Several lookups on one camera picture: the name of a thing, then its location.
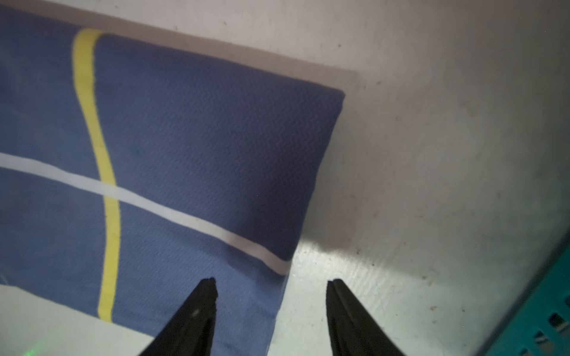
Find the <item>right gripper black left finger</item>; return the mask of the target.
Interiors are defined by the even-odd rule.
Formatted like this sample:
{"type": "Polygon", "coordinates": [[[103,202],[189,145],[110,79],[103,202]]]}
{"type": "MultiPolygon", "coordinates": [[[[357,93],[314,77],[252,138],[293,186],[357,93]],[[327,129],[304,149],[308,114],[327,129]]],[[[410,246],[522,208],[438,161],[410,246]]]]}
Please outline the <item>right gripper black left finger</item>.
{"type": "Polygon", "coordinates": [[[210,356],[217,298],[215,278],[201,280],[140,356],[210,356]]]}

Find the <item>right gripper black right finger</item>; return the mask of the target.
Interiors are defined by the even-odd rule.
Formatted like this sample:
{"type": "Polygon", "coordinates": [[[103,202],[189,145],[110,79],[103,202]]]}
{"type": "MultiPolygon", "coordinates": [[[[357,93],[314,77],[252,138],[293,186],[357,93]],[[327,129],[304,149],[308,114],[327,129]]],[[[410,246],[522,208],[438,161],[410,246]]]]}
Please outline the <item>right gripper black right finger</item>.
{"type": "Polygon", "coordinates": [[[334,356],[403,356],[343,280],[327,282],[326,310],[334,356]]]}

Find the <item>navy cloth yellow stripe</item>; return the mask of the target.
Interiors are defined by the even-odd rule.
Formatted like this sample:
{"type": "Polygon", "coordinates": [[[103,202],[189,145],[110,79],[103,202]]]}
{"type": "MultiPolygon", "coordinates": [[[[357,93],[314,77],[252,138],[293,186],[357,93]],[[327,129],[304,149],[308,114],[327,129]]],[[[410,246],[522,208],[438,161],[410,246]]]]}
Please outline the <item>navy cloth yellow stripe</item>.
{"type": "Polygon", "coordinates": [[[1,283],[265,355],[341,90],[1,8],[1,283]]]}

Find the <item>teal plastic basket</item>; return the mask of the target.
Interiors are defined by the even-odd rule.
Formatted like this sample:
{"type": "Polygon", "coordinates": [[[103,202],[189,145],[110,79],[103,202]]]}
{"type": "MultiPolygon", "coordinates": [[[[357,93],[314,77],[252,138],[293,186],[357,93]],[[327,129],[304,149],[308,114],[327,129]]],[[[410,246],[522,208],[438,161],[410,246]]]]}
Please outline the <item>teal plastic basket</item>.
{"type": "Polygon", "coordinates": [[[569,354],[569,236],[555,247],[477,354],[569,354]]]}

